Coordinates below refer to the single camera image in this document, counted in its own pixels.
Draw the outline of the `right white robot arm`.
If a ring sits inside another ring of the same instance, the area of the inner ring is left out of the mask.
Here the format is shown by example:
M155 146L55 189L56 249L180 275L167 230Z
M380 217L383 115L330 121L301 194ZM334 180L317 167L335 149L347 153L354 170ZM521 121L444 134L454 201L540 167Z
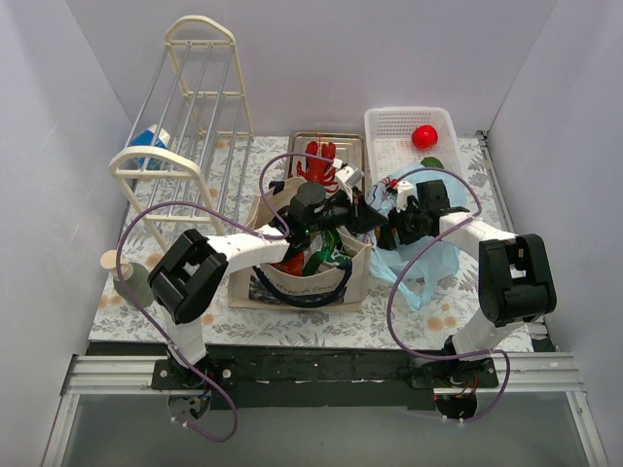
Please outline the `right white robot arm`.
M397 275L388 297L386 322L394 342L408 354L440 363L443 380L467 384L476 374L474 362L500 353L498 345L516 329L552 312L557 296L543 239L497 229L479 219L476 211L452 206L440 179L416 185L400 177L391 187L396 204L389 222L402 243L423 237L430 241ZM438 243L454 245L478 262L479 308L438 354L416 351L400 340L393 327L393 300L406 273Z

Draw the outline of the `green lime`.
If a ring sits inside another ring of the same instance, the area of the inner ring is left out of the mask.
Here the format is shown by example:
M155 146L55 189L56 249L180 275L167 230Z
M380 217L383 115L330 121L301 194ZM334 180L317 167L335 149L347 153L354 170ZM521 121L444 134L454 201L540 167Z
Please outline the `green lime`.
M444 164L434 157L426 157L421 160L421 165L427 168L440 168L444 169Z

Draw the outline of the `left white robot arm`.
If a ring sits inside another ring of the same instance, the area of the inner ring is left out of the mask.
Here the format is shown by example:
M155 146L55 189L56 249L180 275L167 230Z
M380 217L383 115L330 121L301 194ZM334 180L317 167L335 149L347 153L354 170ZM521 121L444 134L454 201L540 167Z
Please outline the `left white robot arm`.
M284 294L260 267L290 260L309 247L313 234L344 227L350 234L366 234L387 223L356 188L328 197L323 187L305 182L271 222L243 233L207 237L196 229L180 235L148 275L156 302L165 309L168 358L173 376L188 389L206 380L207 354L201 315L210 305L224 276L252 268L259 281L281 302L318 308L336 302L354 272L353 261L337 265L343 274L336 288L310 299Z

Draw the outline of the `green snack bag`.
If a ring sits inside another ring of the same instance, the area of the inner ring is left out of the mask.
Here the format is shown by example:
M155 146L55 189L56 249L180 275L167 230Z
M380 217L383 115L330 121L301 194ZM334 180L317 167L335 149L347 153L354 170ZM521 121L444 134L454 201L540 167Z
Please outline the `green snack bag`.
M323 231L304 252L303 276L312 276L344 264L351 258L336 230Z

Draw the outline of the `beige canvas tote bag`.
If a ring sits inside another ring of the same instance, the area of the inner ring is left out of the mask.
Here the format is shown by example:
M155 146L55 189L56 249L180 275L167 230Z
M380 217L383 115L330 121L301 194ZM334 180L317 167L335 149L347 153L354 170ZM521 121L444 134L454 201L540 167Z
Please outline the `beige canvas tote bag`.
M279 209L289 203L297 189L306 181L290 178L274 184L258 196L250 209L245 226L252 231L276 227L279 231ZM364 197L357 187L353 200ZM272 267L273 263L289 260L311 245L320 233L287 238L286 253L258 266L240 269L229 274L228 299L234 307L259 308L325 308L351 307L359 309L366 290L365 275L369 269L371 245L356 239L359 235L339 233L351 258L344 264L312 276L293 276Z

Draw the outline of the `red tomato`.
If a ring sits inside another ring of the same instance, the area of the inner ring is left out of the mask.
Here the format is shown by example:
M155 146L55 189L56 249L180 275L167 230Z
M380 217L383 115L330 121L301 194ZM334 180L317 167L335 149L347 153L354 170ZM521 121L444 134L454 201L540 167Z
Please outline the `red tomato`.
M419 151L432 149L437 145L438 140L438 132L432 125L419 126L411 134L412 144Z

